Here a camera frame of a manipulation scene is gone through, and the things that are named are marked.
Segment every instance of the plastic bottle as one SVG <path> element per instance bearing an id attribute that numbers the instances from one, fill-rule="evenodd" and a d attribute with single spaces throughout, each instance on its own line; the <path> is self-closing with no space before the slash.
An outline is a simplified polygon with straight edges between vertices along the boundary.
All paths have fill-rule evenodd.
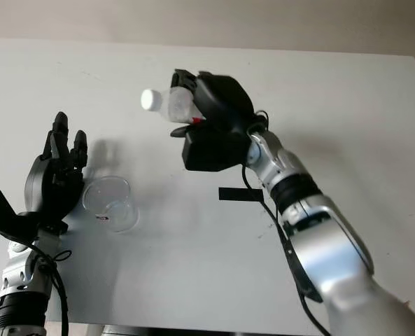
<path id="1" fill-rule="evenodd" d="M 173 123 L 193 124 L 204 119 L 193 103 L 193 94 L 184 87 L 172 87 L 162 92 L 144 90 L 141 105 L 146 111 L 158 112 Z"/>

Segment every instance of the black marker strip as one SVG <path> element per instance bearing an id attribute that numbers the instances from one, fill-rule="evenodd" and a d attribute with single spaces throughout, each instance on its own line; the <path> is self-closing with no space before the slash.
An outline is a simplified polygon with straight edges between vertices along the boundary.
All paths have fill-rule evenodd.
<path id="1" fill-rule="evenodd" d="M 243 202 L 262 202 L 263 191 L 261 189 L 248 188 L 218 188 L 220 201 L 243 201 Z"/>

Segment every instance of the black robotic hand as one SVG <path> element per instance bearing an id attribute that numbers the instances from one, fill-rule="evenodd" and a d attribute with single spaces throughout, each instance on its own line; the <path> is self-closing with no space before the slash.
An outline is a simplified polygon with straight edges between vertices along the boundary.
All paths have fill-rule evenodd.
<path id="1" fill-rule="evenodd" d="M 67 125 L 67 116 L 59 112 L 25 183 L 27 212 L 16 215 L 0 191 L 0 233 L 6 238 L 30 243 L 39 228 L 55 235 L 66 232 L 62 219 L 78 202 L 84 186 L 82 169 L 87 164 L 86 134 L 78 131 L 69 152 Z"/>
<path id="2" fill-rule="evenodd" d="M 205 120 L 175 129 L 172 137 L 185 137 L 185 168 L 219 172 L 242 164 L 251 140 L 250 128 L 267 128 L 267 119 L 254 113 L 251 99 L 230 76 L 175 70 L 171 87 L 181 86 L 193 93 L 193 102 Z"/>

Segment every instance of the black tape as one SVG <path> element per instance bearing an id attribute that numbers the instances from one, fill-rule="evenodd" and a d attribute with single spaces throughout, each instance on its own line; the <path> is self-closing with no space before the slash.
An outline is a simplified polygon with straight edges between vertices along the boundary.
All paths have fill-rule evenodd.
<path id="1" fill-rule="evenodd" d="M 308 196 L 321 194 L 321 190 L 308 174 L 297 174 L 284 178 L 271 190 L 271 197 L 276 203 L 280 214 L 293 203 Z"/>
<path id="2" fill-rule="evenodd" d="M 244 201 L 244 202 L 262 202 L 263 191 L 261 189 L 248 188 L 218 188 L 220 201 Z"/>

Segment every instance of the white wall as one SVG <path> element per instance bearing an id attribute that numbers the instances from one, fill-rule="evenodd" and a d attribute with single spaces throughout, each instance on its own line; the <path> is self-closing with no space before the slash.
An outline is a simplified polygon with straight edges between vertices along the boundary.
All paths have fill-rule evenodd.
<path id="1" fill-rule="evenodd" d="M 0 37 L 415 56 L 415 0 L 0 0 Z"/>

